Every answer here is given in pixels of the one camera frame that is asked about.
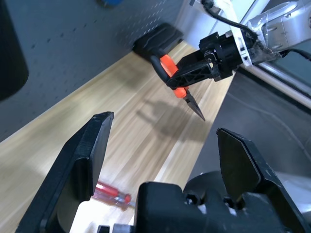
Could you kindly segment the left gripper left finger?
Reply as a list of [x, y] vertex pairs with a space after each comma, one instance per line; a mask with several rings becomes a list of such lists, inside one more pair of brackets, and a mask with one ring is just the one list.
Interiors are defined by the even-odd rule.
[[17, 233], [68, 233], [102, 169], [113, 112], [94, 115], [62, 147], [22, 217]]

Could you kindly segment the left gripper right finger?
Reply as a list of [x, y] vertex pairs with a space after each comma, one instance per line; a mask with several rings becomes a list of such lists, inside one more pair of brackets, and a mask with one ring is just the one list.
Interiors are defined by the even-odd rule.
[[255, 144], [224, 128], [217, 138], [222, 179], [237, 209], [250, 217], [247, 231], [306, 232], [303, 215]]

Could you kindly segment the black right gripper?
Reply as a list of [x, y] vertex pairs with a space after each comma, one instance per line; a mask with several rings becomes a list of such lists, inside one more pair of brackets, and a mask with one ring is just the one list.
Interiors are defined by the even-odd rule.
[[199, 49], [183, 57], [179, 70], [166, 81], [172, 89], [186, 87], [206, 79], [216, 82], [230, 77], [242, 60], [233, 35], [217, 32], [200, 40]]

